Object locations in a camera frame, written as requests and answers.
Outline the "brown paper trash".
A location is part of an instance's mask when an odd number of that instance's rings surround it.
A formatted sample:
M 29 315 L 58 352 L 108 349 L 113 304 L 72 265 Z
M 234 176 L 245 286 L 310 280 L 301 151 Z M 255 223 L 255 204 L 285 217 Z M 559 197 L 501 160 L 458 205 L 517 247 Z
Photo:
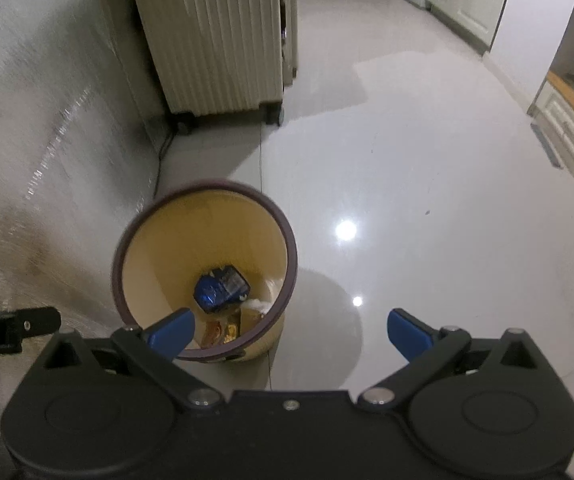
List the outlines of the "brown paper trash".
M 255 328 L 264 318 L 264 313 L 248 307 L 240 308 L 240 318 L 239 318 L 239 335 L 249 333 Z

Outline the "round beige trash bin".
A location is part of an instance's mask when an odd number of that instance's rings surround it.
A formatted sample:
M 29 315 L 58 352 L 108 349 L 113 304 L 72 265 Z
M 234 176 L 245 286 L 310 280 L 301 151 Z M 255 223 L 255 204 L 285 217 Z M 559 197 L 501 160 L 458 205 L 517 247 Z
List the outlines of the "round beige trash bin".
M 250 299 L 269 310 L 235 339 L 208 344 L 211 324 L 226 323 L 238 308 L 210 313 L 195 293 L 200 278 L 226 268 L 236 270 Z M 297 275 L 296 239 L 281 208 L 249 185 L 208 180 L 179 188 L 130 222 L 113 256 L 111 290 L 126 324 L 147 328 L 177 310 L 191 310 L 196 333 L 180 359 L 244 362 L 278 342 Z

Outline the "blue crumpled snack wrapper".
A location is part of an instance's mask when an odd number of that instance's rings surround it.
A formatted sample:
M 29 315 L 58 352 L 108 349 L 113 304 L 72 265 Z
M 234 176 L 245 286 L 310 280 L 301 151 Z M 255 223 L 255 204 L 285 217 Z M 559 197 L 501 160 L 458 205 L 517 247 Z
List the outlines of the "blue crumpled snack wrapper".
M 241 304 L 249 295 L 250 285 L 235 266 L 226 264 L 198 278 L 194 299 L 208 314 L 219 312 L 232 304 Z

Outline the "white crumpled tissue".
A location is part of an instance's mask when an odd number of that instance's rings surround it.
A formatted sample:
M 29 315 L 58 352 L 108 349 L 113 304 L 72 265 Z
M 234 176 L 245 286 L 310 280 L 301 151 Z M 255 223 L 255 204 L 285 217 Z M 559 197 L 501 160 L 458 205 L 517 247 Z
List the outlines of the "white crumpled tissue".
M 240 305 L 241 311 L 255 312 L 261 316 L 266 315 L 273 307 L 270 301 L 262 301 L 260 299 L 248 298 Z

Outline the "cream ribbed suitcase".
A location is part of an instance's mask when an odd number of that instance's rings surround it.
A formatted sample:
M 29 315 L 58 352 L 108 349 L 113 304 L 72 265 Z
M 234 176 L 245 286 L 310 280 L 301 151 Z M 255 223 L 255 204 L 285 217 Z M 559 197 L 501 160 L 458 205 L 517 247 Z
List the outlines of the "cream ribbed suitcase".
M 135 0 L 169 111 L 259 110 L 280 126 L 298 73 L 298 0 Z

